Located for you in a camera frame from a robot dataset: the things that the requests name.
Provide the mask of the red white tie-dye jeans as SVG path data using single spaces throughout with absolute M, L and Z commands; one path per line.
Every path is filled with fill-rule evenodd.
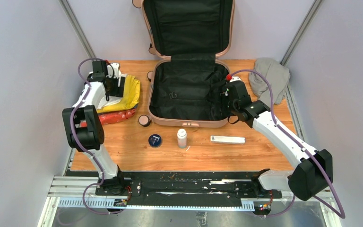
M 130 119 L 136 113 L 136 108 L 128 109 L 128 110 L 120 110 L 120 111 L 111 111 L 111 112 L 98 112 L 99 120 L 101 125 L 108 125 L 123 122 L 125 120 Z

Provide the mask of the white small bottle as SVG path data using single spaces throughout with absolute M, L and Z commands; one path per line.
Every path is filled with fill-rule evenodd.
M 177 144 L 179 148 L 187 147 L 187 132 L 185 129 L 179 129 L 177 132 Z

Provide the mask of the round navy tin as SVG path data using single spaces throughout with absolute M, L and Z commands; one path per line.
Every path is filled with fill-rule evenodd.
M 158 148 L 162 144 L 162 138 L 158 134 L 152 134 L 148 138 L 148 143 L 153 148 Z

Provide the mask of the yellow garment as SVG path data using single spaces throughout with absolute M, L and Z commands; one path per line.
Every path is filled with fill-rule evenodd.
M 125 79 L 123 97 L 110 97 L 109 101 L 103 98 L 98 106 L 99 114 L 129 110 L 139 103 L 140 81 L 130 74 L 121 74 L 121 79 Z

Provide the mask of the white rectangular box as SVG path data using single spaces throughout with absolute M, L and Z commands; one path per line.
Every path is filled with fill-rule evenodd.
M 234 145 L 243 145 L 245 144 L 244 137 L 232 137 L 232 136 L 210 136 L 210 141 L 213 143 L 220 144 L 234 144 Z

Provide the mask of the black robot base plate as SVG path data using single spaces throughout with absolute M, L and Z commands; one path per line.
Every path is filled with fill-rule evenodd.
M 110 208 L 253 210 L 253 201 L 282 198 L 277 190 L 262 191 L 252 181 L 255 172 L 124 172 L 126 189 L 112 195 L 93 188 L 93 196 L 113 199 Z

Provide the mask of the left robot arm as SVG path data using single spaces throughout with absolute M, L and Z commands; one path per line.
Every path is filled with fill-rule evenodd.
M 104 129 L 97 110 L 112 97 L 122 97 L 125 78 L 107 60 L 91 58 L 93 71 L 85 81 L 78 101 L 62 111 L 68 144 L 89 158 L 98 172 L 97 187 L 112 195 L 125 192 L 126 183 L 119 166 L 104 146 Z

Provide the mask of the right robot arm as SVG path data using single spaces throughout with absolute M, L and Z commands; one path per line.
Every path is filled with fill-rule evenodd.
M 333 157 L 317 150 L 284 126 L 262 101 L 253 102 L 240 80 L 225 86 L 228 108 L 238 120 L 264 135 L 287 158 L 293 171 L 264 169 L 254 175 L 251 191 L 264 197 L 270 190 L 290 191 L 307 201 L 333 182 Z

